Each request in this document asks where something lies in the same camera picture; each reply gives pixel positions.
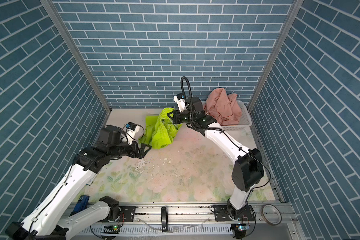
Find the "lime green shorts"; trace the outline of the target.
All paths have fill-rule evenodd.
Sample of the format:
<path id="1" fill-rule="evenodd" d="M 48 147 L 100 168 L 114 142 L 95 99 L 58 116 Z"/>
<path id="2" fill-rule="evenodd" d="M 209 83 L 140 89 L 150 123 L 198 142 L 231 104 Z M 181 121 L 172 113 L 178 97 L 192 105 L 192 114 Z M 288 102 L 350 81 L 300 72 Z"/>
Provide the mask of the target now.
<path id="1" fill-rule="evenodd" d="M 157 116 L 147 116 L 145 133 L 140 143 L 149 145 L 156 150 L 171 145 L 183 125 L 173 124 L 172 120 L 168 117 L 168 113 L 174 110 L 173 108 L 165 108 Z"/>

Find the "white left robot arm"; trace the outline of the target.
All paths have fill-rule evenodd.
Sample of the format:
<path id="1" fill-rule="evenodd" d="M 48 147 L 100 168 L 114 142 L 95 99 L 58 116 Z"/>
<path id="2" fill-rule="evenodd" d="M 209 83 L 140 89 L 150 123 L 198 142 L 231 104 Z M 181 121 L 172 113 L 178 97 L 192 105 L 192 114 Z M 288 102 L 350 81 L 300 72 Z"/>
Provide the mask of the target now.
<path id="1" fill-rule="evenodd" d="M 62 216 L 82 188 L 110 161 L 146 156 L 151 146 L 139 143 L 144 133 L 141 125 L 131 122 L 123 128 L 104 126 L 96 143 L 75 155 L 67 173 L 42 203 L 21 222 L 12 222 L 5 233 L 12 240 L 70 240 L 99 221 L 119 223 L 123 217 L 120 203 L 109 196 L 68 218 Z"/>

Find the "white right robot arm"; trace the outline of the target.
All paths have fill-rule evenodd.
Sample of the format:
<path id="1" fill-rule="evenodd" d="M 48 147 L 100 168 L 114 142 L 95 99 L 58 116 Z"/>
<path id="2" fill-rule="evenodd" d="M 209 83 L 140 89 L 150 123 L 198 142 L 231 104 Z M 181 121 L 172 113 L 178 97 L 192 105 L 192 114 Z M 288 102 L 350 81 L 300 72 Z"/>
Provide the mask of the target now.
<path id="1" fill-rule="evenodd" d="M 172 123 L 185 123 L 188 128 L 201 133 L 223 150 L 233 163 L 232 180 L 235 188 L 227 202 L 227 211 L 233 220 L 242 217 L 250 193 L 265 175 L 260 151 L 245 147 L 226 133 L 216 119 L 205 114 L 198 97 L 187 98 L 184 94 L 177 94 L 174 102 L 178 109 L 167 114 Z"/>

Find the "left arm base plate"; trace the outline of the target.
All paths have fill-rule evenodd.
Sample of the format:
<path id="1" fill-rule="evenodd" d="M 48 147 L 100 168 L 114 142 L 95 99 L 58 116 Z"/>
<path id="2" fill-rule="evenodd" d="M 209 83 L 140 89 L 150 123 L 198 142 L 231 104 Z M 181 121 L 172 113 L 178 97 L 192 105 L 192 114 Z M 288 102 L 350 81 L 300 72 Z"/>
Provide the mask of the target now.
<path id="1" fill-rule="evenodd" d="M 132 223 L 135 218 L 136 209 L 136 206 L 119 206 L 116 222 Z"/>

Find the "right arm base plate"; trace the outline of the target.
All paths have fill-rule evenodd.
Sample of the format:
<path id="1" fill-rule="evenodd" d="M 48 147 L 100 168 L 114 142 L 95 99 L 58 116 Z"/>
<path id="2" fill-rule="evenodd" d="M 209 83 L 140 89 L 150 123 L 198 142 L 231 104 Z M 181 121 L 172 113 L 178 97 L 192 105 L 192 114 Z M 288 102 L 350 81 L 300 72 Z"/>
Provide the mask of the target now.
<path id="1" fill-rule="evenodd" d="M 216 222 L 252 222 L 256 219 L 255 211 L 251 205 L 246 205 L 240 210 L 236 210 L 231 205 L 212 205 L 210 210 L 214 214 Z"/>

